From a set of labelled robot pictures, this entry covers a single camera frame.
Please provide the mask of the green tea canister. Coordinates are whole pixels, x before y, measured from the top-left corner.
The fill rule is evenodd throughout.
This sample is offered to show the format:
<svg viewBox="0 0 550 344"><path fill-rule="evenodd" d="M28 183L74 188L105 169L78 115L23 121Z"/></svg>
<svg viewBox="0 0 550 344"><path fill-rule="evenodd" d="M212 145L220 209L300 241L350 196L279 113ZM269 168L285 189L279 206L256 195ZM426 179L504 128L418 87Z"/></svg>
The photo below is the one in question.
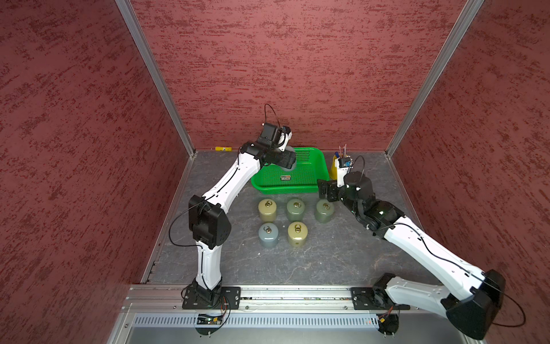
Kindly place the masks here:
<svg viewBox="0 0 550 344"><path fill-rule="evenodd" d="M289 199L286 203L286 215L290 222L301 222L305 216L306 206L299 198Z"/></svg>
<svg viewBox="0 0 550 344"><path fill-rule="evenodd" d="M335 206L326 199L320 199L315 206L315 219L322 224L331 221L335 213Z"/></svg>

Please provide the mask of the beige tea canister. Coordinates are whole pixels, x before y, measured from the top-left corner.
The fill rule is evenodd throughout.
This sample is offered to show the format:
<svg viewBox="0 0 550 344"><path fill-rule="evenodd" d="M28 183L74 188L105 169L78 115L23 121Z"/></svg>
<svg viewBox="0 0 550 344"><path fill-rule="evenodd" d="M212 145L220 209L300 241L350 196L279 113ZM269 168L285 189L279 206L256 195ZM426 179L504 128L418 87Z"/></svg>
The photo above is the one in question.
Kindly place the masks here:
<svg viewBox="0 0 550 344"><path fill-rule="evenodd" d="M263 199L258 205L259 217L263 223L272 223L277 217L277 205L273 199Z"/></svg>
<svg viewBox="0 0 550 344"><path fill-rule="evenodd" d="M303 222L292 222L288 227L288 240L292 247L303 247L308 236L308 227Z"/></svg>

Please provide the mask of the grey-blue tea canister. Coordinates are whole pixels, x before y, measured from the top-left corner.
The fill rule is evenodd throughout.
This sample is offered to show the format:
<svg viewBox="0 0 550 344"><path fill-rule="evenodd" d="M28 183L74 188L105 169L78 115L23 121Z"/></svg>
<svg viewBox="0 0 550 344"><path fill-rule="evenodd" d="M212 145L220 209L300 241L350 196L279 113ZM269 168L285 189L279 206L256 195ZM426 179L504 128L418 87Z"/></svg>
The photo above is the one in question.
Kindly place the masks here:
<svg viewBox="0 0 550 344"><path fill-rule="evenodd" d="M295 149L294 149L293 147L291 147L291 146L287 146L286 149L285 149L285 152L293 152L293 153L296 153ZM284 167L282 167L282 170L283 170L283 171L286 171L286 172L291 172L291 171L295 170L295 169L296 169L296 165L297 165L296 162L297 162L297 157L294 158L294 162L293 162L293 164L291 165L290 168L284 168Z"/></svg>
<svg viewBox="0 0 550 344"><path fill-rule="evenodd" d="M275 248L275 246L279 243L279 229L274 223L268 222L261 225L258 235L260 245L263 248Z"/></svg>

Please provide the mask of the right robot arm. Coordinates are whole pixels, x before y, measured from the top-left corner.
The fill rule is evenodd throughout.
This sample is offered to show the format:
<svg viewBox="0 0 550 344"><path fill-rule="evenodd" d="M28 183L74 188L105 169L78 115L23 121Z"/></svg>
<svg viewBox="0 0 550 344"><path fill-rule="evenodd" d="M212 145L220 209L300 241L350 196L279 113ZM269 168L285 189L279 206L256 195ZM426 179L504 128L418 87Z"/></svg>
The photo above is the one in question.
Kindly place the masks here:
<svg viewBox="0 0 550 344"><path fill-rule="evenodd" d="M454 255L401 209L378 199L361 172L348 173L342 181L318 180L317 185L321 199L341 202L365 229L402 249L440 281L429 285L386 273L372 286L368 300L379 309L420 308L446 318L469 338L485 338L504 303L506 281L500 273L484 272Z"/></svg>

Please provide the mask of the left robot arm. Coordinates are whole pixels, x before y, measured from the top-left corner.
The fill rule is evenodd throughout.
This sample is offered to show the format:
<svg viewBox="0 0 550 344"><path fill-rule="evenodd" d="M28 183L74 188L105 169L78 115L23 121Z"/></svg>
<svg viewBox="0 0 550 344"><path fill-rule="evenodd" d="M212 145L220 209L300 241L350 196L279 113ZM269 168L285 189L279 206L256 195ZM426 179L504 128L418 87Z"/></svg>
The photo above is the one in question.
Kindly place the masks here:
<svg viewBox="0 0 550 344"><path fill-rule="evenodd" d="M291 169L296 153L285 146L261 146L248 142L239 149L233 165L203 196L189 201L188 224L198 252L197 275L190 293L205 308L222 303L221 248L231 233L229 209L249 180L265 166Z"/></svg>

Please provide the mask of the beige tea canister back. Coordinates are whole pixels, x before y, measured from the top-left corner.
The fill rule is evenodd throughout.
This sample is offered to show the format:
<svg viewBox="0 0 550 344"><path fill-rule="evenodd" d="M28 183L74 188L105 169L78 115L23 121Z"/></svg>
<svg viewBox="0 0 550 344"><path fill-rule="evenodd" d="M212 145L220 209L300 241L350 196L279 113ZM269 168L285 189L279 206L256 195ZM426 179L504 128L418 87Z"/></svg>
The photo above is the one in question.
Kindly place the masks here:
<svg viewBox="0 0 550 344"><path fill-rule="evenodd" d="M303 222L292 222L288 227L288 240L292 247L303 247L308 236L308 227Z"/></svg>

